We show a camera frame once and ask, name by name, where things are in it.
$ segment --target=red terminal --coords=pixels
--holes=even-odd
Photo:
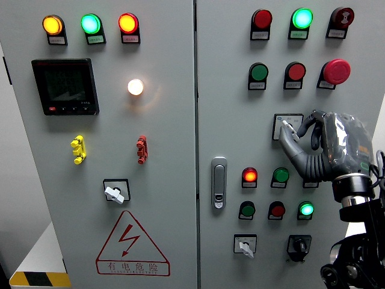
[[[350,76],[350,65],[344,59],[334,59],[329,61],[324,67],[325,80],[333,85],[345,82]]]
[[[141,135],[137,141],[137,148],[138,148],[138,163],[144,164],[145,161],[147,161],[147,158],[149,157],[149,152],[147,150],[147,138],[145,135]]]
[[[294,81],[300,80],[305,76],[306,69],[303,64],[295,63],[289,68],[289,77]]]
[[[354,12],[348,7],[339,7],[331,14],[331,21],[336,28],[345,29],[352,24],[354,20]]]
[[[242,172],[242,178],[245,182],[255,182],[258,178],[257,170],[253,167],[247,167]]]
[[[268,10],[257,10],[253,15],[253,23],[259,29],[268,28],[273,21],[273,16]]]

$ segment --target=yellow black striped tape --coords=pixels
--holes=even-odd
[[[67,273],[16,272],[10,279],[12,286],[71,287]]]

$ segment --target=triangle warning symbol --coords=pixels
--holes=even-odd
[[[123,211],[96,259],[101,275],[169,276],[170,263],[138,220]]]

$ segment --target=red indicator light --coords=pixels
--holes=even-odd
[[[257,170],[253,167],[248,167],[243,170],[242,177],[246,182],[255,182],[258,178]]]
[[[273,16],[268,10],[258,10],[253,15],[253,22],[259,29],[268,28],[273,21]]]
[[[345,82],[350,76],[350,65],[344,59],[329,61],[324,68],[324,78],[333,85]]]
[[[293,80],[300,80],[305,76],[306,69],[305,67],[297,63],[289,68],[289,77]]]
[[[138,18],[132,13],[125,13],[119,17],[118,25],[123,33],[134,33],[139,26]]]
[[[331,20],[337,28],[348,28],[354,20],[354,12],[348,7],[339,7],[331,14]]]

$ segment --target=white wall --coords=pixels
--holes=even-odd
[[[0,263],[9,278],[51,218],[2,56],[0,45]]]

